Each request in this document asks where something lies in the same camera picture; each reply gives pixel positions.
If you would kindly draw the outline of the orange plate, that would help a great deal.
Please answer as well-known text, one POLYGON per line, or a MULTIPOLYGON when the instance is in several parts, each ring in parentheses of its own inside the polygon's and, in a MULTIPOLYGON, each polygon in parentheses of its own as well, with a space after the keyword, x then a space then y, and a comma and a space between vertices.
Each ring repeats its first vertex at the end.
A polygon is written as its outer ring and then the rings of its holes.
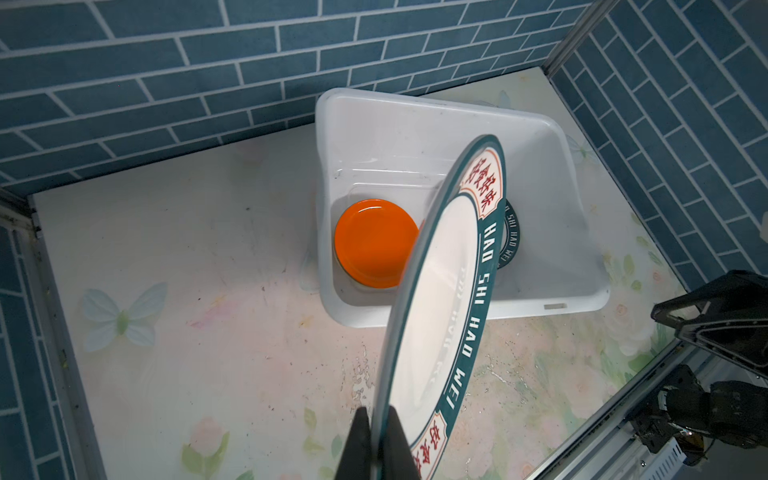
POLYGON ((383 199, 364 199, 347 208, 334 230, 334 251, 343 270, 374 289, 399 285, 419 234, 411 216, 383 199))

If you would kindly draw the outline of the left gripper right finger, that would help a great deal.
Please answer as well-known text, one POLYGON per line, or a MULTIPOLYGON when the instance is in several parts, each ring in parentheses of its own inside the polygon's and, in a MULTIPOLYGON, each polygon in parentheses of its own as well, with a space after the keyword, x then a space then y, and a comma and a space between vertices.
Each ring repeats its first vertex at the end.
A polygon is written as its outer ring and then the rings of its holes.
POLYGON ((419 479, 416 463, 393 406, 388 409, 382 437, 382 478, 384 480, 419 479))

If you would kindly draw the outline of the green rimmed white plate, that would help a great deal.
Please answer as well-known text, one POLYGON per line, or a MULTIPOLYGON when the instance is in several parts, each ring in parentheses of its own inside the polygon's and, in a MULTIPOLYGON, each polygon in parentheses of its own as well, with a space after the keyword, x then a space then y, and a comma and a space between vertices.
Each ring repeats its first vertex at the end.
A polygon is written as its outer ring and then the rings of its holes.
POLYGON ((498 269, 506 267, 514 259, 520 245, 519 220, 508 199, 505 200, 503 227, 503 244, 500 250, 498 269))
POLYGON ((488 317, 504 240, 500 141, 470 142, 442 181, 411 251, 387 324, 371 419, 371 476, 391 467, 384 443, 399 422, 407 465, 430 479, 461 411, 488 317))

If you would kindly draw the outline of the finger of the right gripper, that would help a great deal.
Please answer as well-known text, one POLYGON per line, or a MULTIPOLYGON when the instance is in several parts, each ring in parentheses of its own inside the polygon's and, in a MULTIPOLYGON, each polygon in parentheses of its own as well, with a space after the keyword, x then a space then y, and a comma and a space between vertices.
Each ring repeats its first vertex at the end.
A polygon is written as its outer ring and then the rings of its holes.
POLYGON ((677 339, 767 376, 767 278, 746 270, 656 304, 651 318, 677 339))

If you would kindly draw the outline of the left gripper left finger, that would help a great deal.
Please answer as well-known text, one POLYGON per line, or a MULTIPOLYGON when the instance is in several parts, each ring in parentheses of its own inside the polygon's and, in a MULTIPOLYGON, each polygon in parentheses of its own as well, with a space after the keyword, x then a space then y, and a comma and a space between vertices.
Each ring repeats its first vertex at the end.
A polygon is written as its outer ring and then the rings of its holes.
POLYGON ((366 407, 359 407, 340 457, 335 480, 369 480, 371 476, 371 432, 366 407))

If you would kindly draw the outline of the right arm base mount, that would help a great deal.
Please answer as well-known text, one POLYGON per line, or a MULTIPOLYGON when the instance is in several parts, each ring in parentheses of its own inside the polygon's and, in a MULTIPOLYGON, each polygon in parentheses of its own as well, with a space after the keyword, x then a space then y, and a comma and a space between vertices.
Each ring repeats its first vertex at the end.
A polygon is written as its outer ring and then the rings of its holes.
POLYGON ((657 401, 635 407, 627 416, 635 435, 653 454, 658 454, 670 441, 675 440, 684 455, 686 466, 697 466, 707 453, 705 437, 694 430, 675 424, 657 401))

